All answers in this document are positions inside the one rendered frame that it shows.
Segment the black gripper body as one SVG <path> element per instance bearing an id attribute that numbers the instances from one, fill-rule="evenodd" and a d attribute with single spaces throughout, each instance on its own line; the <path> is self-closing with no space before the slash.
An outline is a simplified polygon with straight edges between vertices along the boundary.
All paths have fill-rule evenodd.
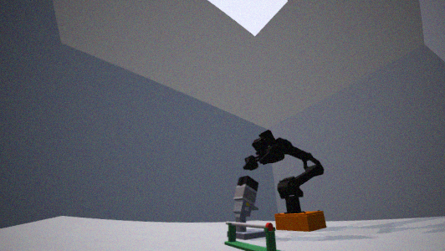
<path id="1" fill-rule="evenodd" d="M 284 153 L 281 150 L 280 146 L 279 145 L 275 145 L 275 146 L 271 146 L 271 147 L 273 147 L 275 149 L 275 151 L 276 151 L 276 153 L 278 155 L 279 161 L 282 161 L 284 159 Z M 249 156 L 251 158 L 251 160 L 253 161 L 253 165 L 254 165 L 255 169 L 258 168 L 257 161 L 259 161 L 265 154 L 266 154 L 266 150 L 259 152 L 257 157 Z M 258 159 L 256 159 L 256 158 L 258 158 Z"/>

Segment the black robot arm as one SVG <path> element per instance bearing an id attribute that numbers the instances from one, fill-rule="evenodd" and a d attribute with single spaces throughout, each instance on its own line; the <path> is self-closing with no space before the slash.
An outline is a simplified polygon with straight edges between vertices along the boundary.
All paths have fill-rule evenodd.
<path id="1" fill-rule="evenodd" d="M 287 177 L 284 180 L 279 181 L 277 186 L 277 190 L 281 196 L 280 199 L 285 198 L 286 201 L 287 212 L 284 214 L 304 213 L 301 212 L 299 202 L 299 197 L 303 197 L 304 193 L 301 191 L 299 186 L 303 185 L 303 183 L 307 182 L 312 177 L 323 174 L 324 168 L 321 166 L 320 161 L 313 158 L 310 152 L 306 153 L 305 151 L 301 151 L 299 148 L 292 146 L 292 142 L 290 141 L 282 138 L 275 140 L 270 130 L 264 131 L 259 136 L 260 138 L 255 140 L 252 144 L 254 149 L 257 151 L 257 155 L 261 151 L 267 151 L 267 149 L 269 149 L 271 146 L 279 145 L 285 155 L 288 154 L 295 158 L 299 158 L 304 162 L 303 166 L 305 172 L 301 173 L 297 177 Z M 315 165 L 307 166 L 307 161 L 311 161 L 315 163 Z"/>

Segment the grey tapered pin with red cap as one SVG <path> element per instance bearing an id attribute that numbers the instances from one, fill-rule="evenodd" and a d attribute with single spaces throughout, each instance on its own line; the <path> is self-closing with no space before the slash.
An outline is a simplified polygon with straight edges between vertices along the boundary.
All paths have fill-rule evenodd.
<path id="1" fill-rule="evenodd" d="M 254 223 L 233 223 L 233 222 L 226 222 L 231 223 L 233 226 L 239 226 L 239 227 L 249 227 L 249 228 L 269 228 L 269 231 L 273 230 L 273 224 L 272 223 L 266 223 L 266 224 L 254 224 Z"/>

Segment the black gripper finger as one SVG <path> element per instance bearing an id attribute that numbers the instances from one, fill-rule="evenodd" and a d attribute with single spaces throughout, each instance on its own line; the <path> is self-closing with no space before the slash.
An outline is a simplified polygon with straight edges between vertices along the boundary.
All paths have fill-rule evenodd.
<path id="1" fill-rule="evenodd" d="M 259 160 L 260 164 L 275 163 L 279 161 L 278 155 L 273 147 L 267 149 L 266 154 Z"/>
<path id="2" fill-rule="evenodd" d="M 255 167 L 253 165 L 253 161 L 251 160 L 250 157 L 246 158 L 246 164 L 243 166 L 243 169 L 244 170 L 250 170 L 250 171 L 255 169 Z"/>

